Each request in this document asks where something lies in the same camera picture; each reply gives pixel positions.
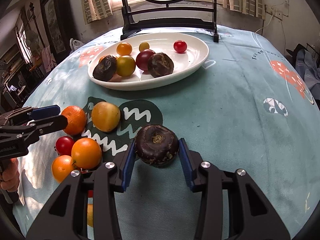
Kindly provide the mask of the person's left hand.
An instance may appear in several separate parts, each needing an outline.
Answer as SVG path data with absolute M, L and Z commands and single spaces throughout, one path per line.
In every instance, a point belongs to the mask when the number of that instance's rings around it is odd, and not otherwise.
M 15 192 L 20 183 L 20 174 L 18 171 L 18 160 L 12 158 L 1 175 L 1 189 L 8 192 Z

